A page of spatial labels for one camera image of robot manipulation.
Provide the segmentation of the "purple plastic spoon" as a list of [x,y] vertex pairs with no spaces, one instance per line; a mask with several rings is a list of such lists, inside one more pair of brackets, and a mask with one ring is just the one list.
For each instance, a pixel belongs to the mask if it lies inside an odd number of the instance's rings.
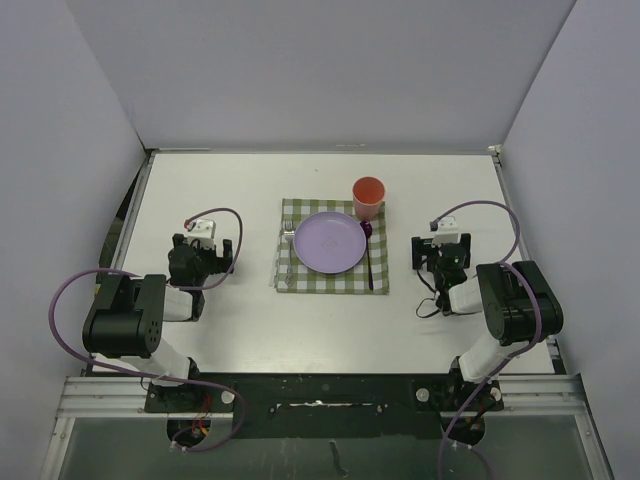
[[370,255],[370,244],[369,244],[369,240],[373,233],[373,228],[371,224],[367,221],[361,221],[360,226],[363,230],[365,240],[366,240],[365,252],[366,252],[366,259],[367,259],[368,288],[370,291],[373,291],[374,279],[373,279],[373,271],[372,271],[372,265],[371,265],[371,255]]

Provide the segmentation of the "green white checkered cloth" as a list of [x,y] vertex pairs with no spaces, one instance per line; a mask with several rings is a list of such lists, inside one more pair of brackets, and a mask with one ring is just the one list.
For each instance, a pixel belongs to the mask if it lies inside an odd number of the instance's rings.
[[283,199],[281,232],[273,267],[272,285],[280,293],[319,293],[319,294],[386,294],[389,292],[388,248],[386,236],[385,207],[381,206],[376,217],[370,221],[373,228],[369,240],[374,290],[368,288],[366,252],[360,262],[346,272],[322,274],[308,269],[293,253],[295,283],[288,287],[285,283],[287,270],[287,242],[283,236],[285,219],[293,221],[294,228],[312,214],[333,211],[356,217],[354,204],[347,200]]

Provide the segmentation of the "silver metal fork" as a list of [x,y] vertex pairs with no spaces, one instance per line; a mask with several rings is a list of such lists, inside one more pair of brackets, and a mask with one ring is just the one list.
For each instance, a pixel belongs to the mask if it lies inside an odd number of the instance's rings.
[[295,273],[293,269],[293,242],[295,237],[295,228],[291,219],[285,219],[283,222],[283,236],[287,242],[287,270],[285,283],[288,287],[292,287],[295,283]]

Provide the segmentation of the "orange plastic cup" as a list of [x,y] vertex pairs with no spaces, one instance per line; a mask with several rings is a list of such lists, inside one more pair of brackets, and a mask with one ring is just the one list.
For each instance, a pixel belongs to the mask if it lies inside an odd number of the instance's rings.
[[386,189],[375,177],[359,178],[352,187],[352,197],[356,217],[361,221],[371,221],[376,217],[384,201]]

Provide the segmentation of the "purple plastic plate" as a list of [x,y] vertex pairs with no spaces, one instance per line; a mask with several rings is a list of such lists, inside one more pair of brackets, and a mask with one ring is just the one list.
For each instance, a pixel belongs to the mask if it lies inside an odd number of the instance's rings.
[[312,214],[296,228],[297,258],[322,274],[339,274],[356,266],[365,254],[366,237],[359,222],[340,212]]

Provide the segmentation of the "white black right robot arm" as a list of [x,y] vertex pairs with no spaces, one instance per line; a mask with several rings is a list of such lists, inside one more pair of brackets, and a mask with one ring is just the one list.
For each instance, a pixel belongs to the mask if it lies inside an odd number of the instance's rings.
[[486,332],[457,359],[460,375],[445,384],[446,399],[456,408],[478,401],[479,383],[495,377],[504,362],[563,328],[560,303],[535,262],[479,264],[471,276],[468,233],[455,243],[413,237],[411,264],[434,303],[432,312],[418,317],[481,313],[485,318]]

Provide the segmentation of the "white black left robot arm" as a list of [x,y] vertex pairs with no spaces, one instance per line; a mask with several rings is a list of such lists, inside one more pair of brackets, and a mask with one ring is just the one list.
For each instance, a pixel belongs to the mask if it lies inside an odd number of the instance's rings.
[[168,399],[180,410],[200,405],[204,387],[196,379],[197,364],[163,339],[170,322],[200,319],[203,286],[212,275],[233,271],[233,243],[222,241],[218,254],[210,234],[175,234],[168,253],[169,274],[133,279],[111,274],[103,279],[82,330],[84,348],[120,360],[151,375],[157,386],[170,386]]

